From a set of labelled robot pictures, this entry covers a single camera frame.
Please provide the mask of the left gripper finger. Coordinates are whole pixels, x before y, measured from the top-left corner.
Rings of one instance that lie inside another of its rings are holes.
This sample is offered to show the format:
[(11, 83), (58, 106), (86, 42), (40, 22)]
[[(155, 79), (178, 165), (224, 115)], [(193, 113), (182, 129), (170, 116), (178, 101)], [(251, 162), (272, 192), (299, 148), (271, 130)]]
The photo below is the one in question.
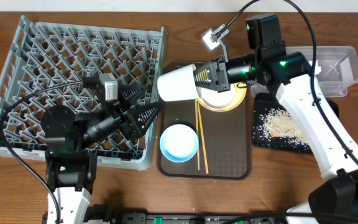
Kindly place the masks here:
[(145, 85), (119, 85), (118, 100), (122, 105), (134, 105), (145, 91)]
[(146, 105), (136, 105), (129, 109), (130, 127), (137, 139), (146, 134), (162, 109), (163, 103), (158, 101)]

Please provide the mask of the pink white bowl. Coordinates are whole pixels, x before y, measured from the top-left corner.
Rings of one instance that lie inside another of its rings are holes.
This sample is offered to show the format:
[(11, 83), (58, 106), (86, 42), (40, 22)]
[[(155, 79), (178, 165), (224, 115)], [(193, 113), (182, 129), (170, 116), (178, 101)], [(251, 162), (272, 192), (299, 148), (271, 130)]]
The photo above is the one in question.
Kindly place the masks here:
[(236, 97), (236, 89), (233, 84), (228, 91), (217, 92), (207, 88), (201, 89), (201, 99), (211, 108), (222, 109), (229, 106)]

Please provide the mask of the white cup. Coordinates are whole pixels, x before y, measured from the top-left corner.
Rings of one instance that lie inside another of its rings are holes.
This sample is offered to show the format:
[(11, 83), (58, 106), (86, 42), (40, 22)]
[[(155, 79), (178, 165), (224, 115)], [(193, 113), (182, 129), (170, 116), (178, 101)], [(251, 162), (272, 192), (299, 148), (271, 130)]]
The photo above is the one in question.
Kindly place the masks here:
[(195, 64), (190, 64), (159, 76), (157, 90), (161, 99), (171, 102), (201, 98), (201, 90), (194, 81), (195, 70)]

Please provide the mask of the wooden chopstick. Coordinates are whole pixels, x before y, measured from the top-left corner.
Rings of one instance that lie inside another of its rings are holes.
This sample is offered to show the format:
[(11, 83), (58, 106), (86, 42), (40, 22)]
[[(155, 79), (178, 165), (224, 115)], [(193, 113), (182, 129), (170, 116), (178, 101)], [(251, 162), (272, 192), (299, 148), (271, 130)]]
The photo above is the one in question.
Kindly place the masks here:
[(195, 101), (195, 110), (196, 110), (196, 129), (197, 132), (201, 134), (201, 145), (203, 150), (204, 168), (206, 174), (209, 174), (208, 157), (206, 153), (206, 144), (205, 144), (204, 131), (203, 131), (203, 121), (201, 116), (200, 104), (197, 100)]
[[(199, 140), (199, 119), (198, 119), (198, 100), (195, 100), (195, 126), (196, 126), (196, 137)], [(197, 157), (197, 169), (200, 170), (200, 150), (199, 150), (199, 143), (196, 145), (196, 157)]]

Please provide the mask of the light blue bowl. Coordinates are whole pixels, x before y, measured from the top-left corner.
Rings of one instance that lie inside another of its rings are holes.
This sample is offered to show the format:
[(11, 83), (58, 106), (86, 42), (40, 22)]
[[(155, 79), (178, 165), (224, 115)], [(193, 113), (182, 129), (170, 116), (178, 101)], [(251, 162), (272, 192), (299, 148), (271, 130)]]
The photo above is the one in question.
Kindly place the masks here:
[(174, 124), (163, 131), (159, 147), (166, 159), (182, 163), (196, 155), (197, 143), (199, 140), (193, 128), (185, 124)]

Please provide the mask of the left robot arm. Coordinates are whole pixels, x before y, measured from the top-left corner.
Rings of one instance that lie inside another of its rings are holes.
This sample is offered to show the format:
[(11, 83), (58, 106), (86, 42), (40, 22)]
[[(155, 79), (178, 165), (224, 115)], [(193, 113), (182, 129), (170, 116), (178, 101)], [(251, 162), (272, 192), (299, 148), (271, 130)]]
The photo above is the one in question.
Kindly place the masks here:
[(98, 155), (87, 147), (120, 131), (129, 141), (145, 136), (163, 109), (161, 102), (138, 105), (143, 85), (87, 84), (102, 110), (75, 113), (67, 106), (49, 108), (41, 126), (48, 147), (46, 181), (50, 189), (46, 223), (115, 223), (108, 205), (90, 205)]

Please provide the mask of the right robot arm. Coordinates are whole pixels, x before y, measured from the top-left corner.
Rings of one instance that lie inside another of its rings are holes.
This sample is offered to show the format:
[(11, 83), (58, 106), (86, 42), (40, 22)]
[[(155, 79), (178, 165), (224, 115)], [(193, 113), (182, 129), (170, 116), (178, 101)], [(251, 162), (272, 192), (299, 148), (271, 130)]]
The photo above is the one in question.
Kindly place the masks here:
[(223, 92), (232, 83), (254, 80), (295, 120), (324, 182), (306, 202), (283, 214), (287, 223), (358, 222), (358, 144), (322, 94), (315, 60), (287, 53), (275, 14), (249, 17), (246, 30), (252, 53), (204, 64), (193, 72), (195, 85)]

